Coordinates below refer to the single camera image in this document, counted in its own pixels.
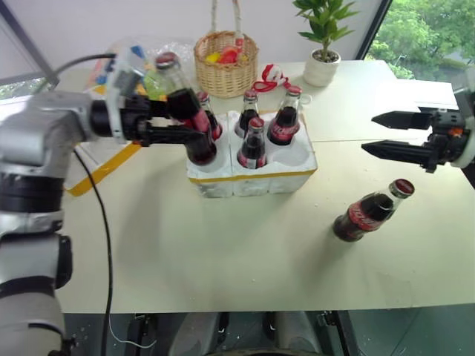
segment coca-cola bottle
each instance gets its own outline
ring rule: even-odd
[[[235,133],[241,139],[246,135],[249,121],[255,117],[259,117],[258,93],[253,89],[246,90],[244,93],[243,111],[240,113],[239,122],[235,126]]]
[[[213,140],[216,141],[217,139],[220,138],[222,132],[223,132],[223,127],[221,124],[216,120],[216,116],[213,113],[213,110],[211,109],[211,105],[209,104],[209,95],[208,93],[204,91],[199,91],[197,93],[197,97],[200,100],[201,107],[205,111],[209,123],[211,125],[211,133]]]
[[[393,216],[401,202],[414,193],[414,186],[406,179],[396,179],[383,191],[363,197],[348,208],[345,215],[336,218],[333,232],[342,240],[354,242],[370,231],[378,230]]]
[[[237,160],[244,168],[257,169],[266,165],[266,146],[264,143],[264,120],[253,117],[249,121],[246,137]]]
[[[300,128],[298,123],[298,101],[302,89],[297,85],[287,88],[287,93],[281,108],[275,118],[270,122],[267,137],[276,145],[289,145],[295,133]]]
[[[209,164],[216,157],[211,125],[181,70],[178,56],[172,52],[162,53],[155,59],[155,66],[157,73],[164,78],[163,90],[167,96],[169,116],[205,135],[203,139],[186,145],[188,158],[195,165]]]

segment basket handle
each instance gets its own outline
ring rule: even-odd
[[[236,31],[235,31],[235,45],[237,48],[242,50],[243,43],[244,43],[244,36],[240,28],[240,7],[238,0],[232,0],[232,6],[235,13],[235,24],[236,24]],[[210,33],[216,32],[216,8],[217,8],[217,0],[212,0],[212,7],[211,7],[211,30]]]

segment bottle cap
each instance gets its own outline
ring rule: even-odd
[[[258,92],[255,91],[254,89],[249,89],[244,92],[244,97],[248,99],[257,99],[258,98]]]
[[[209,95],[205,91],[198,91],[196,96],[198,97],[198,100],[200,100],[200,102],[206,102],[209,100]]]
[[[415,188],[413,183],[407,179],[396,179],[389,185],[391,193],[398,198],[406,199],[414,194]]]
[[[262,128],[264,126],[264,120],[260,117],[253,117],[249,120],[249,126],[252,128]]]
[[[174,65],[179,65],[178,56],[173,52],[161,53],[155,59],[155,67],[157,69],[168,69]]]
[[[302,89],[297,85],[290,85],[287,88],[287,93],[290,93],[292,95],[300,95],[302,94]]]

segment red bottle cap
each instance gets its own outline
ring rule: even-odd
[[[155,59],[155,66],[157,69],[166,69],[171,67],[175,63],[180,63],[178,61],[178,56],[173,52],[161,53]]]
[[[410,197],[415,191],[413,183],[409,182],[407,179],[396,179],[393,184],[397,192],[404,198]]]
[[[250,99],[256,99],[258,97],[258,92],[254,89],[249,89],[244,92],[244,96]]]
[[[260,117],[253,117],[249,121],[249,126],[253,128],[262,128],[264,126],[264,120],[262,120]]]
[[[198,91],[198,93],[196,94],[196,96],[198,97],[198,99],[201,101],[201,102],[205,102],[209,99],[209,95],[207,92],[205,91]]]
[[[297,86],[297,85],[290,85],[288,88],[287,88],[287,91],[293,95],[300,95],[302,94],[302,89]]]

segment white flower pot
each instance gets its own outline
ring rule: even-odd
[[[341,56],[333,50],[332,52],[338,55],[338,59],[332,63],[325,63],[313,58],[313,54],[316,51],[317,50],[311,52],[307,63],[305,64],[304,80],[310,85],[325,87],[333,80],[336,69],[341,62]]]

